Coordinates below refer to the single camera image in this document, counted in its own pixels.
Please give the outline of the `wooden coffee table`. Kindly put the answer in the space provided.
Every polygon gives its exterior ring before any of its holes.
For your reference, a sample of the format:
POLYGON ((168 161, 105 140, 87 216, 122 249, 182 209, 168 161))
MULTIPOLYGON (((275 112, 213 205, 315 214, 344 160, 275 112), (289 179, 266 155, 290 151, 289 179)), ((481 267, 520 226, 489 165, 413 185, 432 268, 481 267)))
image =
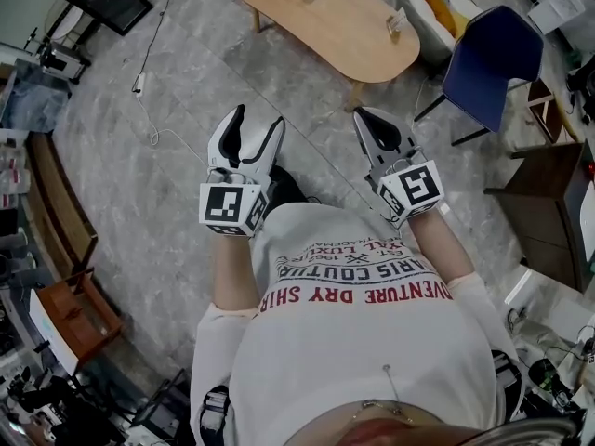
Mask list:
POLYGON ((390 36, 387 20, 397 9, 383 0, 243 0, 260 18, 270 19, 352 82, 346 110, 360 103, 366 85, 384 84, 419 56, 420 40, 409 22, 390 36))

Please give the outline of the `yellow cushion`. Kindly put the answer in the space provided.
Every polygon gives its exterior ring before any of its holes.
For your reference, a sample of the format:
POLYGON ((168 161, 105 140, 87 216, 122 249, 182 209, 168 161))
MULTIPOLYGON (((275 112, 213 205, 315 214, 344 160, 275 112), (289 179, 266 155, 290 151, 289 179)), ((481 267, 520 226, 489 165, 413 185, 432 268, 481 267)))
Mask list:
POLYGON ((455 38, 459 39, 469 22, 460 12, 456 11, 447 0, 425 0, 430 6, 435 19, 455 38))

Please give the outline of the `person's white printed shirt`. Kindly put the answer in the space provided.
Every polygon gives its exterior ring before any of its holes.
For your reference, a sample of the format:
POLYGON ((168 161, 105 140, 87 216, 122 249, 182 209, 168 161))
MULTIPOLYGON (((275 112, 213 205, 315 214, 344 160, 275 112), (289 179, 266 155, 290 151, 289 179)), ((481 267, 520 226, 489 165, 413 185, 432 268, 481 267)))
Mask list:
POLYGON ((476 272, 448 280, 382 221, 288 203, 253 251, 253 308, 211 305, 192 364, 190 426, 236 446, 283 446, 365 400, 453 426, 498 424, 495 351, 515 348, 476 272))

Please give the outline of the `person's left forearm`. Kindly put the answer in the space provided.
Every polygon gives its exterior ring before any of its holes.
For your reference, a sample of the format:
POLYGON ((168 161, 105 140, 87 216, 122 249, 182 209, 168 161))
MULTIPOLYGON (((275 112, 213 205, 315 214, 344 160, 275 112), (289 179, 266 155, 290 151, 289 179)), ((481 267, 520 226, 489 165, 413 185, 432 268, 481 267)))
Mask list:
POLYGON ((227 311, 256 308, 260 296, 246 237, 214 238, 214 304, 227 311))

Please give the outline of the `person's right forearm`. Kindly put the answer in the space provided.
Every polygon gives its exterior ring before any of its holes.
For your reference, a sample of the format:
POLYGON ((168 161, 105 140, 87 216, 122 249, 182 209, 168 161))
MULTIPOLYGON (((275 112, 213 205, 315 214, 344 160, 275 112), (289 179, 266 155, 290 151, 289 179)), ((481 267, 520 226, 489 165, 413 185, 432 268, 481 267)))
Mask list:
POLYGON ((419 251, 444 282, 449 283, 475 271, 467 251, 438 209, 410 217, 408 224, 419 251))

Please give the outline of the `wooden bench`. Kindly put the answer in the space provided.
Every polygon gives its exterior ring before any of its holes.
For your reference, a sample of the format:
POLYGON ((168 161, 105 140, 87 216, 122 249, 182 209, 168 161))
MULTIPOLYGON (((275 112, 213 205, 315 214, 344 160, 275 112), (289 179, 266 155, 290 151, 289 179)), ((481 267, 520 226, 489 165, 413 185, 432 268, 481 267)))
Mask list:
POLYGON ((87 268, 99 237, 74 193, 52 137, 33 133, 26 150, 33 222, 59 275, 68 277, 87 268))

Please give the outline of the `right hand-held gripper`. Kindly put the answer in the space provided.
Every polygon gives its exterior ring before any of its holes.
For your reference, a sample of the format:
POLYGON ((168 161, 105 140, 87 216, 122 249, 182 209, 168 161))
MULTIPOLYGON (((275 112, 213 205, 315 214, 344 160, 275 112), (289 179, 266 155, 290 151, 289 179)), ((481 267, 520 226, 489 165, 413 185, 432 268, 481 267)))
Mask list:
POLYGON ((419 147, 404 157, 401 145, 412 138, 400 118, 377 108, 356 108, 354 127, 371 169, 365 177, 373 192, 389 207, 395 229, 408 219, 434 208, 444 197, 436 163, 419 147))

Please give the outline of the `brown wooden stool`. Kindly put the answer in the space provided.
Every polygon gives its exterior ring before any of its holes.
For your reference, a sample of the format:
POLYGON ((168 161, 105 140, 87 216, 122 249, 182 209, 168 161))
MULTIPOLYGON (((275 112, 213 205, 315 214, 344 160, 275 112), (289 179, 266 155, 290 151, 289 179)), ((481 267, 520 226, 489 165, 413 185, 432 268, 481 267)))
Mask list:
POLYGON ((67 374, 94 359, 123 328, 99 292, 93 269, 31 291, 29 316, 67 374))

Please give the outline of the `white paper sheet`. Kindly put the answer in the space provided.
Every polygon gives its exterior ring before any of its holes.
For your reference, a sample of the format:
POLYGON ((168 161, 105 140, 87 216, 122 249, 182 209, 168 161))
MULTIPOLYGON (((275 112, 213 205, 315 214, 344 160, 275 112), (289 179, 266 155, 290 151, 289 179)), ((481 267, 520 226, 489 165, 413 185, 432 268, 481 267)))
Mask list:
POLYGON ((546 35, 585 11, 582 0, 543 0, 532 7, 528 17, 537 29, 546 35))

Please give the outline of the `dark wooden cabinet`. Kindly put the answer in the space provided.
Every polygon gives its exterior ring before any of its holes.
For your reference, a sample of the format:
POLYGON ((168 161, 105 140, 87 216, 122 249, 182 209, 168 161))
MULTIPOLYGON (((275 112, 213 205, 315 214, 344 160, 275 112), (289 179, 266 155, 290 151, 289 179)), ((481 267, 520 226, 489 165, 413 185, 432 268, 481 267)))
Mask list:
POLYGON ((521 264, 579 293, 595 272, 595 253, 585 246, 581 217, 595 189, 595 157, 587 142, 538 146, 509 156, 522 163, 503 188, 486 188, 496 198, 522 249, 521 264))

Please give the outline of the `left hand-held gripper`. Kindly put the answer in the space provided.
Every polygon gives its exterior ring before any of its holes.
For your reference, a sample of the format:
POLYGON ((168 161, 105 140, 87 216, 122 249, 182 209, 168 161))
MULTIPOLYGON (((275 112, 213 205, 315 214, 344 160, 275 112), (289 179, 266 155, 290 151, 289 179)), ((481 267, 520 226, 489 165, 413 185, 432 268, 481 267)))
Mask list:
POLYGON ((269 205, 270 171, 281 149, 285 121, 268 129, 257 153, 240 159, 245 105, 231 110, 218 124, 208 146, 208 171, 200 185, 199 222, 217 234, 251 238, 269 205))

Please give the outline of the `blue chair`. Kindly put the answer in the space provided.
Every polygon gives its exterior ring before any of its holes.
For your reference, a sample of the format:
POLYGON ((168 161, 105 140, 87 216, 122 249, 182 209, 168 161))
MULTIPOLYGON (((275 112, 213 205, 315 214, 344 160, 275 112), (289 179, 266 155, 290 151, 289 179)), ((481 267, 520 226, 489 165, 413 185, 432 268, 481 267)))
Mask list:
POLYGON ((472 19, 457 41, 443 78, 442 93, 421 111, 418 122, 449 101, 481 128, 451 143, 453 147, 497 133, 509 82, 536 81, 540 75, 543 38, 510 7, 497 6, 472 19))

